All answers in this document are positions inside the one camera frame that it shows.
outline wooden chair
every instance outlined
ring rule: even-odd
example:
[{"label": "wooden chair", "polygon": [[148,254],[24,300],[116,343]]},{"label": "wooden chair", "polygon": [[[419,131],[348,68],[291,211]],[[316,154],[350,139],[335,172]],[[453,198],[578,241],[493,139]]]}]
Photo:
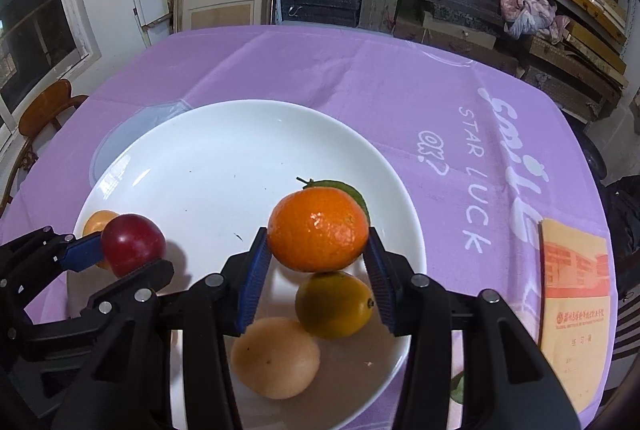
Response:
[{"label": "wooden chair", "polygon": [[0,216],[4,212],[7,204],[12,201],[11,188],[14,184],[15,177],[20,169],[28,172],[38,160],[38,156],[33,151],[33,141],[43,129],[51,124],[56,130],[60,130],[62,126],[57,116],[68,108],[78,108],[88,96],[80,95],[71,97],[71,83],[69,80],[58,80],[33,100],[33,103],[27,107],[24,114],[18,122],[18,131],[26,140],[24,146],[20,150],[17,160],[9,174],[4,195],[0,202]]}]

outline egg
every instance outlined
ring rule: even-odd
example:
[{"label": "egg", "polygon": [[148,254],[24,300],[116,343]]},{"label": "egg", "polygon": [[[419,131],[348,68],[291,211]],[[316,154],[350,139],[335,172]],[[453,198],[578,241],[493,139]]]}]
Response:
[{"label": "egg", "polygon": [[111,210],[98,210],[95,212],[82,229],[82,236],[91,235],[95,232],[101,232],[110,220],[115,219],[118,216],[116,212]]},{"label": "egg", "polygon": [[231,349],[231,368],[260,396],[288,399],[305,390],[320,367],[320,349],[299,322],[262,318]]}]

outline orange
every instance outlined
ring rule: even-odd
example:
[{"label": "orange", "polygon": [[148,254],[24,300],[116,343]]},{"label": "orange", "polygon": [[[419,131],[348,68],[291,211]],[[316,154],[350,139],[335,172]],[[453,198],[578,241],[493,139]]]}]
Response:
[{"label": "orange", "polygon": [[338,188],[306,188],[273,209],[267,242],[273,256],[295,271],[336,271],[351,264],[369,236],[367,216]]}]

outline chair backrest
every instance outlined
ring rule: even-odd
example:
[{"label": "chair backrest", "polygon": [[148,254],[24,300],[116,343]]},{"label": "chair backrest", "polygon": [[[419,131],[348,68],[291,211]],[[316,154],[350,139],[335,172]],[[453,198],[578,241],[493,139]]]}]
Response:
[{"label": "chair backrest", "polygon": [[18,123],[20,134],[33,139],[71,100],[71,83],[58,80],[45,89],[24,111]]}]

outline purple tablecloth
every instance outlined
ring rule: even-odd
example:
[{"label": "purple tablecloth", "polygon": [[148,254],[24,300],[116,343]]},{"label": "purple tablecloth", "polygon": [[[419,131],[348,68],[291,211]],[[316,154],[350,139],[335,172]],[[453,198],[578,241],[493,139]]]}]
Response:
[{"label": "purple tablecloth", "polygon": [[[277,26],[174,35],[110,78],[33,167],[5,217],[0,240],[47,224],[58,233],[71,232],[97,169],[126,148],[113,137],[127,139],[122,131],[131,123],[117,129],[123,122],[151,110],[148,130],[163,114],[179,113],[176,107],[244,98],[309,106],[369,139],[414,201],[429,275],[467,294],[498,290],[536,338],[538,221],[552,217],[609,240],[580,147],[542,92],[423,45],[356,30]],[[127,143],[144,130],[140,122],[131,126]],[[613,270],[611,259],[609,265]],[[31,316],[64,317],[65,295],[60,278],[34,300]],[[612,313],[616,301],[612,282]],[[609,357],[615,316],[610,320]],[[456,345],[459,357],[459,340]],[[454,360],[454,371],[460,367]],[[594,417],[607,373],[608,366],[592,405],[580,414],[583,426]],[[388,428],[400,384],[401,378],[394,380],[349,428]]]}]

